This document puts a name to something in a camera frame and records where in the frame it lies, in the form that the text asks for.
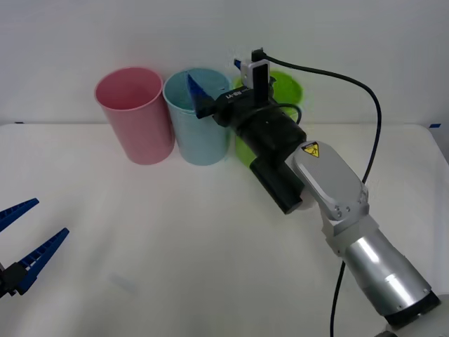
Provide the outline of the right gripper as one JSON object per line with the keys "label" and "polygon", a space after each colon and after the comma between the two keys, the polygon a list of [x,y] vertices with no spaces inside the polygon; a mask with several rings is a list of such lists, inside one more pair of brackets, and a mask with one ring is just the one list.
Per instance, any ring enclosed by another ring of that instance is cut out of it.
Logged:
{"label": "right gripper", "polygon": [[[241,61],[234,59],[234,66],[241,69]],[[198,119],[213,116],[222,127],[233,131],[247,131],[270,125],[278,119],[278,109],[269,99],[257,101],[253,89],[240,87],[223,93],[215,101],[188,72],[186,84]]]}

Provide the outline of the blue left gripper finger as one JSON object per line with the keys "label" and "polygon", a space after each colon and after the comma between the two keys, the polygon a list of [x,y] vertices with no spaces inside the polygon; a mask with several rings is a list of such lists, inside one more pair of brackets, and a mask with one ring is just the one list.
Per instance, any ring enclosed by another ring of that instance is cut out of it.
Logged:
{"label": "blue left gripper finger", "polygon": [[63,228],[33,252],[3,270],[2,296],[26,293],[68,234],[69,230]]}
{"label": "blue left gripper finger", "polygon": [[11,225],[19,217],[23,216],[37,204],[39,204],[39,200],[37,198],[33,198],[3,211],[0,211],[0,232],[5,230],[9,225]]}

